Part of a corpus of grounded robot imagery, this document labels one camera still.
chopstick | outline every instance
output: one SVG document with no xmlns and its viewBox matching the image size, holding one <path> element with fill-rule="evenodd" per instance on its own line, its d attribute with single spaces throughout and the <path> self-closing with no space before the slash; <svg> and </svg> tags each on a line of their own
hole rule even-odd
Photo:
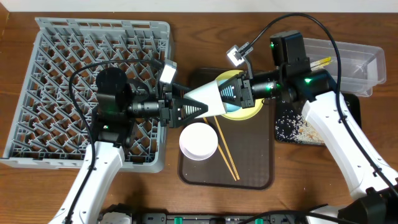
<svg viewBox="0 0 398 224">
<path fill-rule="evenodd" d="M 226 149 L 226 153 L 228 154 L 229 160 L 231 161 L 232 168 L 233 168 L 234 171 L 235 171 L 236 178 L 239 180 L 240 178 L 239 178 L 238 171 L 236 170 L 235 163 L 234 163 L 234 161 L 233 161 L 233 159 L 232 159 L 231 153 L 229 152 L 229 149 L 228 149 L 228 146 L 227 146 L 227 144 L 226 144 L 226 141 L 225 141 L 223 132 L 221 131 L 221 128 L 220 128 L 220 125 L 218 124 L 218 120 L 217 120 L 216 116 L 214 116 L 214 120 L 216 121 L 218 131 L 220 132 L 221 139 L 223 140 L 223 143 L 224 143 L 224 146 L 225 146 L 225 149 Z"/>
<path fill-rule="evenodd" d="M 209 125 L 209 122 L 207 121 L 207 119 L 206 119 L 206 118 L 203 118 L 203 119 L 205 120 L 205 123 L 206 123 L 207 125 Z M 228 163 L 228 161 L 227 161 L 226 158 L 225 158 L 225 155 L 224 155 L 224 153 L 223 153 L 223 150 L 221 150 L 220 144 L 217 144 L 217 148 L 218 148 L 218 150 L 220 151 L 221 156 L 223 156 L 224 162 L 225 162 L 226 166 L 228 166 L 228 169 L 229 169 L 229 171 L 231 172 L 232 177 L 233 177 L 234 180 L 236 181 L 234 172 L 232 172 L 232 169 L 231 169 L 231 167 L 229 166 L 229 163 Z"/>
</svg>

wooden surface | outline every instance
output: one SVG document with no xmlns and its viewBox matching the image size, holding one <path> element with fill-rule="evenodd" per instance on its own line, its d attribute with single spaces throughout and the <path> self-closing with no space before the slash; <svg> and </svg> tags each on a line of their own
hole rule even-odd
<svg viewBox="0 0 398 224">
<path fill-rule="evenodd" d="M 0 151 L 6 145 L 36 33 L 34 17 L 74 17 L 167 21 L 175 41 L 178 80 L 198 67 L 231 68 L 225 52 L 252 40 L 281 14 L 175 13 L 10 13 L 0 43 Z M 312 14 L 335 40 L 382 47 L 387 82 L 361 98 L 363 130 L 390 165 L 398 169 L 398 14 Z M 272 69 L 268 37 L 298 29 L 305 37 L 325 39 L 313 22 L 290 18 L 276 24 L 255 45 L 256 70 Z M 103 207 L 119 202 L 145 210 L 173 213 L 259 213 L 351 202 L 344 178 L 325 147 L 275 144 L 275 181 L 265 191 L 199 187 L 177 176 L 180 129 L 169 129 L 166 163 L 158 174 L 118 173 Z M 47 223 L 60 208 L 77 170 L 13 169 L 0 164 L 0 223 Z"/>
</svg>

light blue bowl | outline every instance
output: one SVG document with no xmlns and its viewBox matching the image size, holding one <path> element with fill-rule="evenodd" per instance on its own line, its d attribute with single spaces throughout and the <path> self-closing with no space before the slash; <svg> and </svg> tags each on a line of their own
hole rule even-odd
<svg viewBox="0 0 398 224">
<path fill-rule="evenodd" d="M 218 83 L 221 85 L 221 84 L 223 84 L 225 81 L 226 81 L 226 80 L 220 80 L 220 81 L 218 81 Z M 239 110 L 239 109 L 241 109 L 240 106 L 235 106 L 235 105 L 232 105 L 232 104 L 229 104 L 229 103 L 226 104 L 226 111 L 227 111 L 228 113 L 235 112 L 235 111 L 237 111 L 237 110 Z"/>
</svg>

dish rack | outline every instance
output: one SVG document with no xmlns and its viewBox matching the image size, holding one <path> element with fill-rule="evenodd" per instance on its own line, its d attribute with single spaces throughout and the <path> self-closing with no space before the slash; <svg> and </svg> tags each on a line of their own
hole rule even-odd
<svg viewBox="0 0 398 224">
<path fill-rule="evenodd" d="M 69 97 L 72 73 L 105 60 L 173 58 L 170 26 L 156 21 L 35 18 L 40 27 L 0 162 L 11 167 L 79 168 L 89 144 L 87 130 Z M 153 87 L 157 71 L 141 63 L 114 63 Z M 75 78 L 75 98 L 91 123 L 95 78 L 105 65 Z M 121 170 L 159 172 L 164 167 L 167 128 L 155 119 L 138 119 L 139 132 Z"/>
</svg>

clear plastic container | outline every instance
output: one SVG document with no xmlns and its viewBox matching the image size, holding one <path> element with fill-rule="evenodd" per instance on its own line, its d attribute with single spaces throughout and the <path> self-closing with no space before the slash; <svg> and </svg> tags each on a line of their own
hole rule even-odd
<svg viewBox="0 0 398 224">
<path fill-rule="evenodd" d="M 335 50 L 329 40 L 304 38 L 305 51 L 314 62 L 331 57 L 324 68 L 337 80 Z M 336 42 L 341 57 L 341 91 L 357 96 L 371 96 L 373 87 L 386 82 L 386 59 L 380 47 Z"/>
</svg>

